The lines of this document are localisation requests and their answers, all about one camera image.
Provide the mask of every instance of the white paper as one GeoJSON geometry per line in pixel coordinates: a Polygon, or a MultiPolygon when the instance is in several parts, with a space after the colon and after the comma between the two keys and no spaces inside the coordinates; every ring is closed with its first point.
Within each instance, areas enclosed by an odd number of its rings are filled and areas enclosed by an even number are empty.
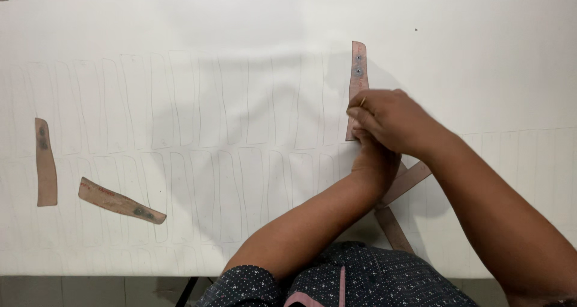
{"type": "MultiPolygon", "coordinates": [[[[371,87],[405,89],[577,246],[575,7],[0,2],[0,275],[220,274],[256,230],[350,173],[353,39],[371,87]],[[56,207],[36,206],[35,117],[50,130],[56,207]],[[166,221],[80,200],[81,177],[166,221]]],[[[392,209],[443,275],[489,276],[435,178],[392,209]]],[[[356,227],[369,224],[352,238],[385,247],[375,222],[356,227]]]]}

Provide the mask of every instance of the right hand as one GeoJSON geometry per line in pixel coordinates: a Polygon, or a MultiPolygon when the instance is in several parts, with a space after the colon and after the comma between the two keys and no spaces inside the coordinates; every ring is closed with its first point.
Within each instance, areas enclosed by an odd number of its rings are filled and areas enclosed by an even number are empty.
{"type": "Polygon", "coordinates": [[[420,160],[455,136],[400,89],[362,90],[350,101],[347,114],[355,119],[353,128],[365,129],[388,149],[420,160]]]}

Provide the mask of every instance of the finger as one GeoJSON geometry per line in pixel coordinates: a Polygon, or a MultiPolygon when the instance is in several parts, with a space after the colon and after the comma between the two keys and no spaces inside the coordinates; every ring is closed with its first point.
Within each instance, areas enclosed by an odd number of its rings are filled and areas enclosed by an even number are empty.
{"type": "Polygon", "coordinates": [[[376,133],[380,129],[379,122],[374,116],[364,108],[354,107],[347,110],[347,114],[360,123],[361,127],[371,133],[376,133]]]}
{"type": "Polygon", "coordinates": [[[355,129],[364,130],[363,127],[361,126],[361,123],[357,120],[353,120],[353,130],[355,129]]]}
{"type": "Polygon", "coordinates": [[[388,97],[392,95],[392,91],[388,90],[388,89],[366,89],[366,90],[361,90],[360,92],[358,92],[357,95],[355,95],[355,97],[353,97],[350,101],[349,101],[349,107],[348,108],[352,108],[355,106],[361,106],[361,103],[363,104],[362,107],[368,109],[369,111],[372,112],[373,110],[373,103],[376,99],[378,98],[383,98],[383,97],[388,97]]]}

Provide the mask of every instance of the dark polka dot shirt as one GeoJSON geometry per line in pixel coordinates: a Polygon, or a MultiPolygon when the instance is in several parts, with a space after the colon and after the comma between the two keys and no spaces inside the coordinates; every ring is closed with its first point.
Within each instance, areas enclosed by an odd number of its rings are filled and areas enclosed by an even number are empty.
{"type": "Polygon", "coordinates": [[[236,266],[198,307],[476,306],[423,259],[360,242],[332,244],[287,285],[258,266],[236,266]]]}

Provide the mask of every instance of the gray tile floor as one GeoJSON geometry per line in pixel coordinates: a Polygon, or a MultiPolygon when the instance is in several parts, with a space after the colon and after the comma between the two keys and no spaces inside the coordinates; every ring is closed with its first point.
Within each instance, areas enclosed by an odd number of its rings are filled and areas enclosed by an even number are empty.
{"type": "MultiPolygon", "coordinates": [[[[450,280],[481,307],[507,306],[493,279],[450,280]]],[[[4,276],[0,307],[173,307],[187,282],[176,277],[4,276]]],[[[208,278],[199,278],[189,306],[210,284],[208,278]]]]}

